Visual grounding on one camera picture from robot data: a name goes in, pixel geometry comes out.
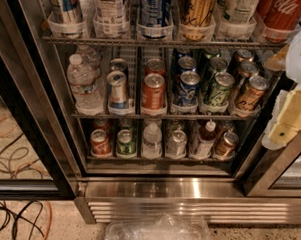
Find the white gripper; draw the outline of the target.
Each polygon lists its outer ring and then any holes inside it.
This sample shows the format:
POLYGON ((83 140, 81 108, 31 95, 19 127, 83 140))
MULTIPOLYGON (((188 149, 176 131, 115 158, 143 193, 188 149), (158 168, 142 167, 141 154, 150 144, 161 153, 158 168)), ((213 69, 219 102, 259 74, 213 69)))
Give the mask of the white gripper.
POLYGON ((279 150, 301 131, 301 30, 276 54, 267 58, 264 67, 285 71, 297 83, 291 91, 282 90, 275 100, 272 118, 266 125, 262 145, 269 150, 279 150))

